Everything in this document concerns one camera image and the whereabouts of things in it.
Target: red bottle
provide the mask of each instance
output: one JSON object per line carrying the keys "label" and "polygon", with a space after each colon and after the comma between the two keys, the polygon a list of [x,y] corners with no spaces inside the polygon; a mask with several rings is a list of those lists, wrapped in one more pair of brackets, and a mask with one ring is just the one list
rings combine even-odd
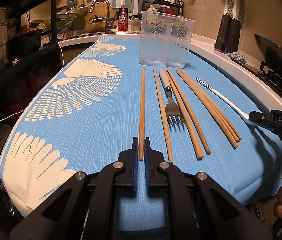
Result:
{"label": "red bottle", "polygon": [[119,15],[118,31],[126,32],[128,30],[128,16],[125,12],[124,5],[122,5],[122,10]]}

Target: fork handle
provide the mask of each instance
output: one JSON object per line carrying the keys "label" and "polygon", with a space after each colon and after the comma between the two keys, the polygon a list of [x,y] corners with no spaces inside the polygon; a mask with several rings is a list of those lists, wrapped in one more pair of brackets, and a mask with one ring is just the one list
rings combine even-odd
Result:
{"label": "fork handle", "polygon": [[162,81],[162,83],[163,83],[164,89],[165,89],[166,87],[169,87],[169,88],[171,89],[168,75],[167,75],[166,71],[165,71],[163,68],[160,68],[160,70],[159,70],[159,76],[160,76],[161,81]]}

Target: metal fork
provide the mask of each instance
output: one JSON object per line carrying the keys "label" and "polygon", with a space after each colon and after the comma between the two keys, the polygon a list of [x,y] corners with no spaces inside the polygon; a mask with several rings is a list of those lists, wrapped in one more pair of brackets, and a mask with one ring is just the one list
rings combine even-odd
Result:
{"label": "metal fork", "polygon": [[168,74],[166,73],[166,71],[163,68],[159,70],[159,76],[163,83],[165,93],[167,94],[167,97],[168,97],[168,102],[166,103],[164,107],[168,123],[170,125],[173,125],[173,123],[175,123],[176,125],[185,124],[182,113],[180,111],[180,107],[178,106],[178,104],[176,104],[173,101]]}

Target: wooden chopstick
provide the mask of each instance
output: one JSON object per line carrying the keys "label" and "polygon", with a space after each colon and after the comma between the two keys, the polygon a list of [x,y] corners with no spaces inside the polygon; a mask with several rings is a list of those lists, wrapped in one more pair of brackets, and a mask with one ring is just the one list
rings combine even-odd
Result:
{"label": "wooden chopstick", "polygon": [[224,113],[221,111],[221,109],[214,103],[214,101],[212,101],[212,99],[184,71],[182,71],[182,72],[184,73],[185,76],[187,76],[189,78],[190,82],[198,88],[198,90],[201,92],[201,94],[208,99],[208,101],[211,103],[212,107],[214,107],[216,109],[217,114],[220,115],[220,118],[225,123],[226,127],[228,128],[228,130],[232,134],[233,138],[237,142],[239,140],[241,140],[242,139],[241,136],[235,130],[234,126],[231,124],[231,122],[228,120],[228,118],[224,115]]}
{"label": "wooden chopstick", "polygon": [[230,123],[230,121],[226,118],[226,116],[224,115],[224,113],[221,111],[221,109],[212,101],[211,98],[209,98],[209,96],[206,96],[207,100],[210,102],[210,104],[215,108],[216,112],[218,113],[218,115],[220,116],[220,118],[222,119],[222,121],[224,122],[225,126],[228,128],[228,130],[230,131],[230,133],[232,134],[233,138],[235,139],[236,142],[240,141],[240,138],[237,136],[237,134],[235,133],[235,131],[233,130],[233,125]]}
{"label": "wooden chopstick", "polygon": [[200,137],[200,139],[201,139],[201,142],[202,142],[202,144],[203,144],[203,147],[204,147],[204,149],[205,149],[205,152],[206,152],[207,154],[210,154],[211,151],[210,151],[210,148],[209,148],[209,146],[208,146],[207,140],[206,140],[205,137],[204,137],[204,134],[203,134],[203,131],[202,131],[201,127],[200,127],[200,124],[199,124],[199,122],[198,122],[198,120],[197,120],[197,118],[196,118],[196,116],[195,116],[195,114],[194,114],[194,112],[193,112],[193,110],[192,110],[192,108],[191,108],[191,106],[190,106],[188,100],[186,99],[186,97],[185,97],[183,91],[181,90],[181,87],[179,86],[179,84],[178,84],[177,80],[175,79],[175,77],[173,76],[172,72],[171,72],[169,69],[167,69],[167,71],[168,71],[168,73],[169,73],[169,75],[170,75],[170,77],[171,77],[171,79],[172,79],[172,81],[173,81],[173,84],[174,84],[175,87],[177,88],[177,90],[178,90],[178,92],[179,92],[179,95],[180,95],[180,97],[181,97],[181,99],[182,99],[182,101],[183,101],[183,103],[184,103],[186,109],[188,110],[188,113],[189,113],[189,115],[190,115],[190,117],[191,117],[191,119],[192,119],[192,122],[193,122],[193,124],[194,124],[194,126],[195,126],[195,128],[196,128],[196,130],[197,130],[197,132],[198,132],[198,134],[199,134],[199,137]]}
{"label": "wooden chopstick", "polygon": [[141,78],[141,102],[139,120],[139,160],[143,161],[144,150],[144,127],[145,127],[145,68],[142,68]]}
{"label": "wooden chopstick", "polygon": [[200,99],[200,101],[203,103],[203,105],[207,108],[209,113],[212,115],[214,120],[217,122],[225,136],[230,141],[232,147],[235,149],[237,147],[237,143],[233,136],[231,135],[230,131],[225,126],[224,122],[220,119],[219,115],[216,113],[216,110],[211,106],[210,102],[201,94],[201,92],[197,89],[196,86],[193,85],[193,83],[190,82],[190,78],[185,75],[184,72],[177,70],[177,73],[180,75],[180,77],[187,83],[187,85],[191,88],[191,90],[196,94],[196,96]]}
{"label": "wooden chopstick", "polygon": [[167,71],[167,70],[165,70],[165,71],[166,71],[166,73],[167,73],[167,75],[168,75],[169,82],[170,82],[170,86],[171,86],[171,88],[172,88],[172,90],[173,90],[174,96],[175,96],[175,98],[176,98],[176,100],[177,100],[177,102],[178,102],[178,105],[179,105],[179,107],[180,107],[181,113],[182,113],[183,118],[184,118],[184,120],[185,120],[185,124],[186,124],[186,126],[187,126],[187,128],[188,128],[188,132],[189,132],[189,134],[190,134],[190,138],[191,138],[192,144],[193,144],[193,146],[194,146],[195,155],[196,155],[196,157],[197,157],[198,160],[202,160],[202,159],[203,159],[203,153],[202,153],[202,150],[201,150],[201,147],[200,147],[198,138],[197,138],[197,136],[196,136],[196,134],[195,134],[195,132],[194,132],[194,129],[193,129],[193,127],[192,127],[192,123],[191,123],[191,121],[190,121],[190,118],[189,118],[189,116],[188,116],[188,113],[186,112],[186,109],[185,109],[185,107],[184,107],[184,105],[183,105],[182,99],[181,99],[181,97],[179,96],[179,93],[178,93],[178,91],[177,91],[176,86],[174,85],[173,80],[171,79],[171,77],[170,77],[168,71]]}
{"label": "wooden chopstick", "polygon": [[162,99],[162,94],[161,94],[161,90],[160,90],[157,72],[156,72],[155,69],[153,70],[153,74],[154,74],[155,86],[157,88],[157,94],[158,94],[158,100],[159,100],[159,106],[160,106],[160,112],[161,112],[161,119],[162,119],[162,125],[163,125],[163,132],[164,132],[164,137],[165,137],[165,143],[167,145],[169,163],[173,163],[168,120],[167,120],[167,116],[165,114],[164,103],[163,103],[163,99]]}

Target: metal screw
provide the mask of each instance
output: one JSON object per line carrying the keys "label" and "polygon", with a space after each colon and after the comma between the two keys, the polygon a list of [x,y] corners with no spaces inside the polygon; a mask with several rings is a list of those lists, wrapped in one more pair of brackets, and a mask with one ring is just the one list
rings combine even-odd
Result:
{"label": "metal screw", "polygon": [[204,172],[199,172],[197,176],[200,180],[205,180],[208,177],[207,174]]}
{"label": "metal screw", "polygon": [[82,179],[84,179],[85,174],[80,171],[80,172],[77,172],[77,173],[74,175],[74,177],[75,177],[77,180],[82,180]]}
{"label": "metal screw", "polygon": [[167,162],[161,162],[161,163],[159,164],[159,166],[160,166],[161,168],[163,168],[163,169],[167,169],[167,168],[170,166],[170,164],[167,163]]}
{"label": "metal screw", "polygon": [[123,163],[122,162],[115,162],[115,163],[113,163],[113,167],[115,167],[116,169],[122,168]]}

